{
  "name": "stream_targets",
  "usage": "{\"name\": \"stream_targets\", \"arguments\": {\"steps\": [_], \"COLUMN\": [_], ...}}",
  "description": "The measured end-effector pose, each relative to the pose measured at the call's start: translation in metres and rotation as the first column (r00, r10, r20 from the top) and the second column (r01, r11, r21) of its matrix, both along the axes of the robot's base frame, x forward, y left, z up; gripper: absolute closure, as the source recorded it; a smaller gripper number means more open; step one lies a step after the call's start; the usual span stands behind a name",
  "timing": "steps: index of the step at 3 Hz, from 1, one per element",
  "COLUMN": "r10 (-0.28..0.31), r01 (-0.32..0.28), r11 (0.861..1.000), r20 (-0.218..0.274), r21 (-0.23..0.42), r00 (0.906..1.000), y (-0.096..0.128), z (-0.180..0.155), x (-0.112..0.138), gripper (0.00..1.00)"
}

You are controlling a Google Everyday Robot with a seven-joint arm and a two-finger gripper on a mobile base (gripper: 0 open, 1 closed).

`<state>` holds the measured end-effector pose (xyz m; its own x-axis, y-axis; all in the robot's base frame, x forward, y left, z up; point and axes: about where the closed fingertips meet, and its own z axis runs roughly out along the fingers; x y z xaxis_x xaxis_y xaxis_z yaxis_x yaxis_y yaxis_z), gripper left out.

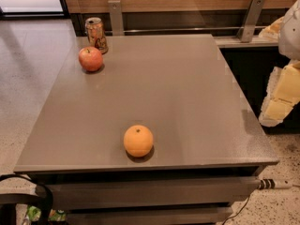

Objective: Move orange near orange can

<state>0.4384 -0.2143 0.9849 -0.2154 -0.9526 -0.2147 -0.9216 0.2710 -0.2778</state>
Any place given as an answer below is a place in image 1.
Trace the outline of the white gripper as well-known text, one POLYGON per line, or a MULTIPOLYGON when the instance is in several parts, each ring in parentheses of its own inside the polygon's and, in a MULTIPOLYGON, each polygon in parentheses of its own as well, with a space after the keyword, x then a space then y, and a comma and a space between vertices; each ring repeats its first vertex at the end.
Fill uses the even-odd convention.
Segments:
POLYGON ((278 40, 279 53, 292 59, 284 68, 274 67, 269 77, 259 122, 270 128, 282 123, 300 102, 300 0, 259 37, 278 40))

